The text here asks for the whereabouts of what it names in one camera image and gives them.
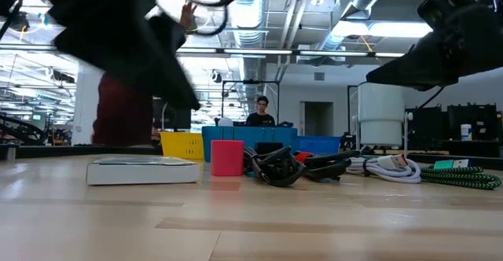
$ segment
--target ductwork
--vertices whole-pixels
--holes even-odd
[[[364,17],[370,17],[370,8],[377,2],[377,0],[337,0],[334,9],[332,11],[332,20],[334,28],[325,37],[323,42],[321,42],[317,49],[318,50],[337,50],[340,44],[342,44],[346,36],[340,36],[336,33],[336,26],[341,20],[341,18],[350,18],[350,15],[354,15],[359,12],[366,12],[363,14]]]
[[[237,0],[231,5],[233,12],[232,24],[236,28],[263,28],[266,0]],[[263,48],[263,31],[235,31],[234,39],[239,48]],[[264,80],[266,78],[266,62],[263,58],[243,57],[240,59],[241,79]],[[243,85],[246,97],[246,109],[255,103],[257,86]]]

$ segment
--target metal frame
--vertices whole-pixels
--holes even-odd
[[[276,107],[276,120],[280,120],[280,82],[279,81],[261,81],[261,80],[223,80],[222,81],[222,117],[223,117],[223,108],[224,108],[224,93],[226,92],[226,84],[227,83],[241,83],[241,84],[276,84],[277,86],[277,107]]]

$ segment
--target white cylinder tank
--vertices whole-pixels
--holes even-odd
[[[400,86],[358,86],[358,121],[363,145],[402,145],[405,100]]]

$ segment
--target ceiling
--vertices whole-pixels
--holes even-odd
[[[174,19],[179,19],[181,7],[185,0],[157,0],[159,7],[167,11]],[[295,3],[296,12],[303,0],[264,0],[265,1],[265,22],[260,30],[265,32],[265,42],[262,44],[266,48],[278,48],[281,43],[281,34],[284,29],[287,17],[288,5]],[[299,29],[293,38],[292,47],[309,46],[315,47],[332,30],[334,20],[332,10],[336,0],[323,0],[323,3],[314,6],[307,0],[302,19],[299,22]],[[379,0],[373,7],[373,16],[376,22],[396,20],[395,18],[408,18],[417,20],[415,8],[420,0],[404,1],[400,6],[402,12],[391,9],[397,6],[398,0]],[[27,18],[30,28],[19,33],[9,29],[0,44],[39,44],[49,45],[51,40],[57,36],[63,28],[54,24],[50,17],[43,20],[50,5],[42,0],[24,0],[21,11],[28,13]],[[185,46],[188,47],[235,47],[235,33],[242,32],[234,25],[239,20],[250,18],[248,13],[234,10],[230,6],[230,17],[227,29],[218,36],[200,37],[190,35]],[[221,9],[208,9],[200,6],[196,12],[196,24],[200,30],[211,30],[222,21],[223,11]],[[381,35],[350,36],[345,38],[342,46],[345,50],[379,52],[406,52],[416,41],[416,38],[391,37]],[[264,59],[266,66],[265,77],[274,79],[277,70],[277,58],[268,57]],[[204,107],[194,115],[194,119],[201,123],[212,122],[213,118],[221,115],[221,83],[215,83],[211,76],[219,73],[226,80],[240,80],[243,76],[240,68],[240,58],[214,58],[214,57],[180,57],[180,62],[185,68],[187,75],[191,79],[195,90],[198,91],[201,103]],[[375,68],[381,63],[380,60],[364,60],[363,58],[347,58],[339,61],[336,65],[322,65],[313,67],[307,64],[296,64],[292,60],[286,69],[282,85],[348,85],[355,84],[365,78],[366,72]],[[18,114],[29,113],[32,110],[46,110],[53,114],[57,123],[72,121],[72,112],[75,107],[75,84],[78,81],[79,62],[71,56],[54,52],[36,52],[26,50],[0,50],[0,109],[3,112]],[[315,72],[325,72],[325,81],[315,81]],[[62,81],[59,74],[70,76],[74,83]],[[224,114],[233,119],[244,119],[248,114],[247,105],[249,100],[244,94],[248,90],[237,85],[234,90],[229,90],[229,97],[225,101]],[[256,87],[256,92],[261,93],[261,87]]]

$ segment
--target person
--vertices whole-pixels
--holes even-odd
[[[182,7],[180,25],[189,30],[196,6]],[[101,77],[98,85],[97,118],[94,121],[93,144],[132,146],[152,144],[152,95],[123,85],[110,75]]]
[[[269,100],[266,96],[257,98],[257,112],[254,112],[246,119],[249,127],[274,127],[274,118],[266,113]]]

